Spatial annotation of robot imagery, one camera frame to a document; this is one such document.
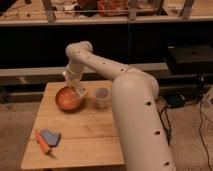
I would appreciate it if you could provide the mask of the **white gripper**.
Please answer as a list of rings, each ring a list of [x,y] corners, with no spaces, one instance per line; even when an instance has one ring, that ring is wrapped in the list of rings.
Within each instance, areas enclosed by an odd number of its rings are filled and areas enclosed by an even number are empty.
[[[70,67],[69,65],[67,65],[62,75],[64,76],[65,82],[68,86],[77,88],[80,86],[80,81],[83,75],[83,67]]]

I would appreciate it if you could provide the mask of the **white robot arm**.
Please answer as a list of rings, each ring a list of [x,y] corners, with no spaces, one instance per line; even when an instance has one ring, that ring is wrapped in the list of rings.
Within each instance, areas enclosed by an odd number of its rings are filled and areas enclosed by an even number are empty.
[[[85,67],[112,81],[111,108],[126,171],[176,171],[155,103],[159,93],[156,78],[95,55],[88,41],[68,45],[66,56],[69,63],[63,75],[79,95],[86,94],[80,83]]]

